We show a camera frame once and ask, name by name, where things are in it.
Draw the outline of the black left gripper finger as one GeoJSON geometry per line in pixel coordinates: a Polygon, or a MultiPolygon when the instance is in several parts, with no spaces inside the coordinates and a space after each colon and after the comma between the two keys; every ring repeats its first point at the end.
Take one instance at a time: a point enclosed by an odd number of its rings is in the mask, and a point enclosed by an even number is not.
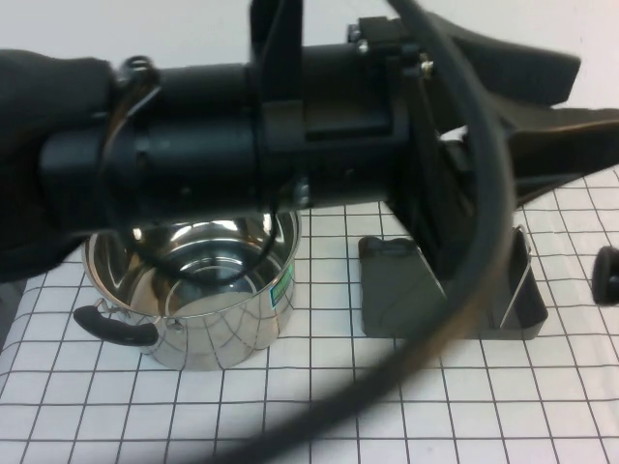
{"type": "Polygon", "coordinates": [[[578,57],[488,37],[438,14],[428,16],[460,50],[489,92],[533,104],[565,102],[572,92],[580,69],[578,57]]]}
{"type": "Polygon", "coordinates": [[[512,108],[502,114],[522,206],[618,164],[618,111],[512,108]]]}

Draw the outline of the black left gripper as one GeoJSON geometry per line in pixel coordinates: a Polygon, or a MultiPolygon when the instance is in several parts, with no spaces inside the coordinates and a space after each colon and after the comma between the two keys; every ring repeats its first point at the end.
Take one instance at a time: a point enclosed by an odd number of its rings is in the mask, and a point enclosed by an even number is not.
{"type": "Polygon", "coordinates": [[[264,188],[291,203],[309,186],[313,206],[383,198],[435,274],[455,276],[472,233],[472,201],[438,139],[420,76],[422,47],[397,19],[365,18],[355,43],[304,47],[302,20],[260,24],[264,188]]]}

